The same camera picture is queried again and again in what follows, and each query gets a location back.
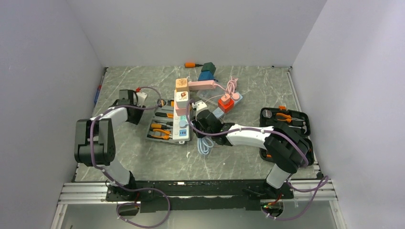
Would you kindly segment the black tool case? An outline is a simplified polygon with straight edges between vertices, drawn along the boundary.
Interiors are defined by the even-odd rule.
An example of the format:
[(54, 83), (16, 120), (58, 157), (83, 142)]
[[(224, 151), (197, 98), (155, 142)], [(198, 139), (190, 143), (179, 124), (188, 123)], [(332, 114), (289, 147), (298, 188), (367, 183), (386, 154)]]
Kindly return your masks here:
[(261, 109), (259, 117), (260, 127), (273, 126), (278, 122), (286, 123), (309, 144), (310, 149), (306, 153), (306, 158), (309, 161), (309, 166), (313, 165), (315, 159), (313, 144), (309, 139), (311, 127), (308, 115), (304, 112), (288, 110), (284, 106), (279, 106), (278, 108), (263, 107)]

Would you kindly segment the white cube socket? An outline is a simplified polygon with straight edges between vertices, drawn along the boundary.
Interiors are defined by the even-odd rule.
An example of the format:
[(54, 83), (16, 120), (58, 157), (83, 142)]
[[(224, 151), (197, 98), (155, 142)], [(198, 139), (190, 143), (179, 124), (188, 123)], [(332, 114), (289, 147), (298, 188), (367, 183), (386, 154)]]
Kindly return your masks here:
[(175, 93), (175, 103), (178, 109), (185, 109), (189, 101), (189, 92), (182, 91)]

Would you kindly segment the grey tool tray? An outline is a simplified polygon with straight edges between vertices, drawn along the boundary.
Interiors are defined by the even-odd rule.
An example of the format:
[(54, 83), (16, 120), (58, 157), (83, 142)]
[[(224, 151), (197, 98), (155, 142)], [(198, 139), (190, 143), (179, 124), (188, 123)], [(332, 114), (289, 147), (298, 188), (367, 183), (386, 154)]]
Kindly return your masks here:
[(175, 144), (173, 140), (174, 128), (174, 100), (161, 99), (155, 109), (146, 135), (147, 140)]

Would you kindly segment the pink cube socket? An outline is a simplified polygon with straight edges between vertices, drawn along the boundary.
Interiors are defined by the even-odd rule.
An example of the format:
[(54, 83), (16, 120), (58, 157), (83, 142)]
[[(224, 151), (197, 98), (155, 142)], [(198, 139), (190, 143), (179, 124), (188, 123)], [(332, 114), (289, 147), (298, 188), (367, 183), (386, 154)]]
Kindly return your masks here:
[(177, 106), (174, 107), (174, 111), (177, 114), (177, 116), (183, 116), (186, 115), (187, 113), (187, 108), (178, 108)]

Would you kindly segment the blue cube socket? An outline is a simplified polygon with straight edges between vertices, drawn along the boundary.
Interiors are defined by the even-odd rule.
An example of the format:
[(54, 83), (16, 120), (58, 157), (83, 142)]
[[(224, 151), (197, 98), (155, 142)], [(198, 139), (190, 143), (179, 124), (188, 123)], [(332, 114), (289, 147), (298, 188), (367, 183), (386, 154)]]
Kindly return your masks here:
[(214, 75), (210, 71), (201, 72), (198, 81), (209, 81), (214, 80)]

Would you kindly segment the beige cube socket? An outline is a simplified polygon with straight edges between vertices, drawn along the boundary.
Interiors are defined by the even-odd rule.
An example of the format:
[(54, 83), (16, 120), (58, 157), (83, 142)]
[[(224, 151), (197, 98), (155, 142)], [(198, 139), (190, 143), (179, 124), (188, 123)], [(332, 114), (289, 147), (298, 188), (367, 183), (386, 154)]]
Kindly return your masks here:
[(189, 84), (187, 78), (178, 78), (175, 81), (175, 90), (176, 92), (185, 92), (189, 91)]

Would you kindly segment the light blue power strip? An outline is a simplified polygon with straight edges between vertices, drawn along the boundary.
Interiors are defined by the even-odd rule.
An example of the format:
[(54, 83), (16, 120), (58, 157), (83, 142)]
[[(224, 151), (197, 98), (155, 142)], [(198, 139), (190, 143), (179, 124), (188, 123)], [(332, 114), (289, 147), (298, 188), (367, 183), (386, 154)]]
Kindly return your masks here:
[[(230, 96), (231, 96), (231, 99), (234, 100), (234, 107), (243, 99), (242, 95), (241, 95), (240, 93), (238, 93), (238, 92), (233, 93), (233, 94), (230, 94)], [(214, 116), (215, 116), (216, 118), (221, 118), (221, 117), (223, 117), (223, 116), (225, 115), (225, 113), (222, 112), (219, 107), (217, 107), (217, 108), (213, 111), (213, 114), (214, 114)]]

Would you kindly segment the red cube socket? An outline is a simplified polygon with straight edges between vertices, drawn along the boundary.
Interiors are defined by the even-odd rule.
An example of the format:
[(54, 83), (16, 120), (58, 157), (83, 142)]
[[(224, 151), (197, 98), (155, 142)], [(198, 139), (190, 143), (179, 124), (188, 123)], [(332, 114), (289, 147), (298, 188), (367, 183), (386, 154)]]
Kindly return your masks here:
[(230, 112), (232, 108), (234, 107), (234, 100), (230, 99), (227, 103), (225, 103), (222, 99), (218, 100), (218, 107), (222, 112), (225, 114)]

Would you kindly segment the pink charger plug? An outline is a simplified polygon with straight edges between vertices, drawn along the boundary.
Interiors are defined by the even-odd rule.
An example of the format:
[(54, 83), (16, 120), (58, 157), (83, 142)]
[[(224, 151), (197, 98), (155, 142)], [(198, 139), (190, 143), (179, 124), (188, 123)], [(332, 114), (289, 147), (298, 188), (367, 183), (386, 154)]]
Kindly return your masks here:
[(224, 95), (221, 97), (221, 100), (220, 100), (220, 102), (221, 102), (223, 105), (227, 105), (228, 103), (230, 103), (230, 101), (231, 101), (231, 96), (230, 96), (230, 94), (224, 94)]

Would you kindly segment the clear plastic screw box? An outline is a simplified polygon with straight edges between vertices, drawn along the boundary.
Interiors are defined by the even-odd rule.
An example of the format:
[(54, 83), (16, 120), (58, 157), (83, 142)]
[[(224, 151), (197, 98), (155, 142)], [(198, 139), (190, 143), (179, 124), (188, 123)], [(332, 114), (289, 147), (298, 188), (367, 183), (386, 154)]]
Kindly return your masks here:
[(215, 88), (215, 89), (205, 89), (205, 90), (199, 90), (197, 92), (197, 96), (201, 100), (212, 100), (212, 99), (220, 99), (225, 94), (225, 91), (221, 88)]

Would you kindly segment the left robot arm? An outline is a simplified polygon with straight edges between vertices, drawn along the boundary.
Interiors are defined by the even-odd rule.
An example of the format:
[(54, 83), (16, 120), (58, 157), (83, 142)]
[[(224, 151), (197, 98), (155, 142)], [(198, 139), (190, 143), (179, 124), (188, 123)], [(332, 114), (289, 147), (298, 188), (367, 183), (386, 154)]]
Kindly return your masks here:
[(116, 157), (114, 129), (124, 122), (137, 125), (147, 97), (140, 90), (120, 90), (118, 99), (105, 112), (80, 119), (75, 126), (75, 160), (107, 175), (108, 190), (124, 200), (132, 200), (138, 188), (132, 172)]

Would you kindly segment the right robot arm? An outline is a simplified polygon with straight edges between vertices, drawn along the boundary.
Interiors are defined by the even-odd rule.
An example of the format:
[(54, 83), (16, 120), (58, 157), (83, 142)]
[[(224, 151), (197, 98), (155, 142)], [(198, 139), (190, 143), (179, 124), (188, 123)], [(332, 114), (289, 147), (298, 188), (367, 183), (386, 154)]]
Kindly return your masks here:
[(208, 109), (197, 111), (192, 123), (198, 137), (209, 136), (218, 145), (244, 145), (266, 150), (274, 162), (263, 185), (263, 192), (269, 198), (280, 194), (285, 181), (300, 167), (309, 164), (306, 157), (309, 143), (285, 123), (267, 127), (222, 123)]

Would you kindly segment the white power strip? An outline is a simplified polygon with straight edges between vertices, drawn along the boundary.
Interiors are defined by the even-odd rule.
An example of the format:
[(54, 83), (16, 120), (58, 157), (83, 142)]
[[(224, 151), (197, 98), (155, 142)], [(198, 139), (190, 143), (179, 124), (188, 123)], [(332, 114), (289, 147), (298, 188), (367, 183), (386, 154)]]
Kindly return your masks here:
[(172, 137), (175, 142), (187, 142), (190, 140), (190, 127), (187, 122), (187, 115), (177, 116), (173, 110), (173, 129)]

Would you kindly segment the green cube socket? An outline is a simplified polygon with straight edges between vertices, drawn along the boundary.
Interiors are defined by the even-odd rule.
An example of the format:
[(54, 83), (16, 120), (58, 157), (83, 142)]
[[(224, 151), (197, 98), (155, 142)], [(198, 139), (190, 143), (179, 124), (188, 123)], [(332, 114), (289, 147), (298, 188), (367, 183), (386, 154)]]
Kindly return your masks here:
[(216, 71), (216, 67), (212, 62), (204, 63), (201, 68), (201, 72), (210, 72), (212, 75), (214, 75), (215, 71)]

